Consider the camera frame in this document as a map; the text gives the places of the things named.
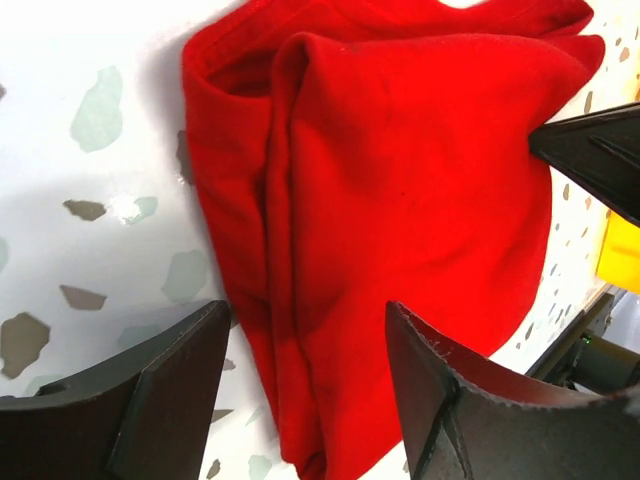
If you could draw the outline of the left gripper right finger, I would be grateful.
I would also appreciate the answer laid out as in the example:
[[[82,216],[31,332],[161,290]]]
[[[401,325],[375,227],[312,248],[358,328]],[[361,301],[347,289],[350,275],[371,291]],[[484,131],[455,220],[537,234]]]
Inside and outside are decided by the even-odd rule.
[[[386,341],[411,478],[638,478],[638,387],[597,395],[521,375],[398,302]]]

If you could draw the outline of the red t shirt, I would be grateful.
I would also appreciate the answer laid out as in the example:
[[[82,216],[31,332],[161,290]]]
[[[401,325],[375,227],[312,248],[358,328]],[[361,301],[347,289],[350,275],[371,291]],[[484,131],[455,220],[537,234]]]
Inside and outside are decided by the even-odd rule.
[[[529,134],[598,70],[583,1],[250,1],[182,54],[186,139],[282,458],[357,479],[401,439],[388,301],[489,356],[551,228]]]

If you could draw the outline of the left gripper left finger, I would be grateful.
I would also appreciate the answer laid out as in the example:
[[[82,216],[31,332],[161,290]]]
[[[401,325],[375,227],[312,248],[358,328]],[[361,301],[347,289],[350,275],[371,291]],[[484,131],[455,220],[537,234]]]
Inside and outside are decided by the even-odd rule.
[[[212,301],[32,397],[2,398],[2,478],[198,478],[230,323]]]

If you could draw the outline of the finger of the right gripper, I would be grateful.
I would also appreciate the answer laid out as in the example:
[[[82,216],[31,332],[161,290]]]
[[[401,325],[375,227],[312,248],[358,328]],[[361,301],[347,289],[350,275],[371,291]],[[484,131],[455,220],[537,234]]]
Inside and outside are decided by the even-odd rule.
[[[639,104],[545,124],[532,154],[633,225],[639,223]]]

